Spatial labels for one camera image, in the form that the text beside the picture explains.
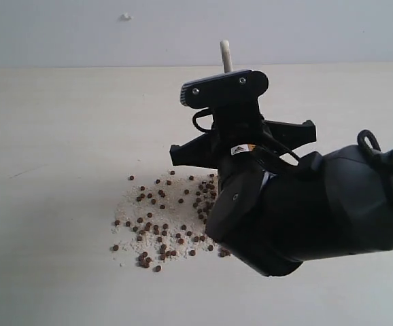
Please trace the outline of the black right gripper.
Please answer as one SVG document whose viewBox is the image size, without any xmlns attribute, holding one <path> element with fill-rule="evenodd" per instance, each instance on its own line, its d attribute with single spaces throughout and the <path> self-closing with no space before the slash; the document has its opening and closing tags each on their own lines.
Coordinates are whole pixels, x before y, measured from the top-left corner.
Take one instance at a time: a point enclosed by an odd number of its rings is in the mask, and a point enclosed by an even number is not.
<svg viewBox="0 0 393 326">
<path fill-rule="evenodd" d="M 171 145 L 169 155 L 173 166 L 216 167 L 219 190 L 247 170 L 262 174 L 262 184 L 282 173 L 282 164 L 271 152 L 271 136 L 288 149 L 317 141 L 311 120 L 301 124 L 264 120 L 257 100 L 216 105 L 211 110 L 213 131 L 183 145 Z"/>
</svg>

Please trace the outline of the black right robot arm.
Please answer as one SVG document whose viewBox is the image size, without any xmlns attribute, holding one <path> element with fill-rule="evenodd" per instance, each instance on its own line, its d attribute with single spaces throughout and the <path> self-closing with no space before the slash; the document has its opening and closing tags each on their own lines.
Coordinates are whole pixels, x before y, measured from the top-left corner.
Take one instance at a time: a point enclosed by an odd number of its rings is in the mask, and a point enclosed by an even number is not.
<svg viewBox="0 0 393 326">
<path fill-rule="evenodd" d="M 315 126 L 266 121 L 257 102 L 197 105 L 211 128 L 170 149 L 176 166 L 214 168 L 218 197 L 205 232 L 264 276 L 305 261 L 393 250 L 393 150 L 361 131 L 354 145 L 282 160 L 316 140 Z"/>
</svg>

